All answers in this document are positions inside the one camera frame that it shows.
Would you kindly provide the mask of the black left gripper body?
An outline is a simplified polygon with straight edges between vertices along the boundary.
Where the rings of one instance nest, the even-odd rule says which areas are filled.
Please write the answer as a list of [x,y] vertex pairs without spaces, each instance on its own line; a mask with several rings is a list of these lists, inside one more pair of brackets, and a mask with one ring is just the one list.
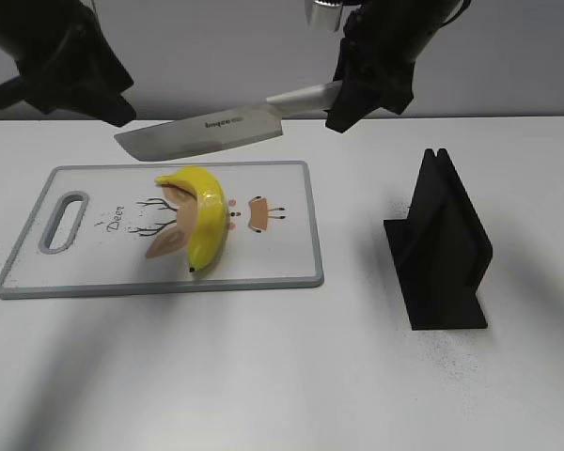
[[133,79],[90,8],[76,8],[56,42],[19,61],[18,71],[27,85],[24,100],[43,114],[66,110],[116,127],[136,119],[123,96]]

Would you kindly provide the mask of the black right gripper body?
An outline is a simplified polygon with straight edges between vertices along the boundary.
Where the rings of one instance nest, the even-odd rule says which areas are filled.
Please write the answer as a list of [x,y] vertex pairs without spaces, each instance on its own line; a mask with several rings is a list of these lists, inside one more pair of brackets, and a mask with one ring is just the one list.
[[389,4],[363,4],[350,13],[339,43],[333,80],[341,87],[327,110],[328,129],[346,132],[380,108],[399,115],[413,100],[415,64],[389,50],[384,19],[390,9]]

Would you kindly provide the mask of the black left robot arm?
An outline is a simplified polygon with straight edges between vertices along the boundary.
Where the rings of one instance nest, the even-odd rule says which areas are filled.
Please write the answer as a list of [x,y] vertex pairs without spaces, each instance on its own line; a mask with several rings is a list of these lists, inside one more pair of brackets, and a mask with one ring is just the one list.
[[25,102],[116,127],[136,119],[123,92],[133,78],[107,42],[94,9],[80,1],[0,1],[0,49],[18,75],[0,84],[0,110]]

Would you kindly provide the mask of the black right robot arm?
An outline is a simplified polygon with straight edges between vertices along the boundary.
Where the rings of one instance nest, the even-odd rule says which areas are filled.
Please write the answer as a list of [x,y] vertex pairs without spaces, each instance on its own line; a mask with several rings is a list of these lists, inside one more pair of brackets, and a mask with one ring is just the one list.
[[415,62],[433,36],[471,5],[458,0],[347,1],[334,79],[342,83],[326,127],[345,132],[383,108],[400,115],[414,99]]

